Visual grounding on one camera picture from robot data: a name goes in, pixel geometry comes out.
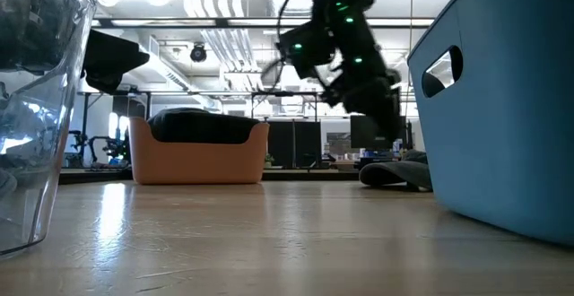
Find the black cushion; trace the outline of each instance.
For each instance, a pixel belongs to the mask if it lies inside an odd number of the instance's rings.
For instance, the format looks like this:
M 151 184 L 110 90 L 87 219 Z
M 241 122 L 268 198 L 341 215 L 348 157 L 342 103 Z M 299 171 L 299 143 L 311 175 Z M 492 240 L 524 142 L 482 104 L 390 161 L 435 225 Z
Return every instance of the black cushion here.
M 259 121 L 178 108 L 162 110 L 148 123 L 153 137 L 163 143 L 243 144 Z
M 408 151 L 402 161 L 376 162 L 362 168 L 359 180 L 369 186 L 410 183 L 432 189 L 426 152 Z

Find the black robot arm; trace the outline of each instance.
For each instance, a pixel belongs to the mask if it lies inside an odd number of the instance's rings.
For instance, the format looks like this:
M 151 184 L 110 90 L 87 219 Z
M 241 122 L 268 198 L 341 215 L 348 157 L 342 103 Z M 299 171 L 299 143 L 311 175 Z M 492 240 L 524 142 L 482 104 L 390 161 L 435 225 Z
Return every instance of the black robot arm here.
M 374 0 L 313 0 L 311 21 L 285 32 L 278 48 L 300 78 L 317 77 L 317 65 L 328 64 L 338 49 L 340 75 L 323 83 L 323 100 L 343 103 L 348 112 L 373 118 L 394 141 L 401 129 L 399 73 L 385 65 L 364 12 Z

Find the clear plastic container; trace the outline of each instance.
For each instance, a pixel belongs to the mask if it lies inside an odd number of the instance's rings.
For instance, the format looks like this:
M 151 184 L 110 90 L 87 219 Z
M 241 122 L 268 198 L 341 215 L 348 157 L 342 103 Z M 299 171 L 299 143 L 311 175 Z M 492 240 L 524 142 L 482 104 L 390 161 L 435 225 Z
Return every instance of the clear plastic container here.
M 0 257 L 46 238 L 95 0 L 0 0 Z

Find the wooden tabletop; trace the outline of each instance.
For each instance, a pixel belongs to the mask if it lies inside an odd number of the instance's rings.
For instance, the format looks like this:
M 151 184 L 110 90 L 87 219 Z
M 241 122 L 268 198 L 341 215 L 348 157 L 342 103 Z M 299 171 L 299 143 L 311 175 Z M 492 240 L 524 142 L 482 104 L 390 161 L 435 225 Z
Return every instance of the wooden tabletop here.
M 63 186 L 0 295 L 573 295 L 570 249 L 346 182 Z

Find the blue plastic bin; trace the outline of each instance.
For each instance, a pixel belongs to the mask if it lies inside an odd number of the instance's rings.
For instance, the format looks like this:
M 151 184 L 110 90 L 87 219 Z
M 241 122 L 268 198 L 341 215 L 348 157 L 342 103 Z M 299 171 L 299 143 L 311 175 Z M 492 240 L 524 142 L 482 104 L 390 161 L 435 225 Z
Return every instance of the blue plastic bin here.
M 453 46 L 460 78 L 426 97 Z M 574 0 L 452 0 L 408 63 L 439 203 L 574 245 Z

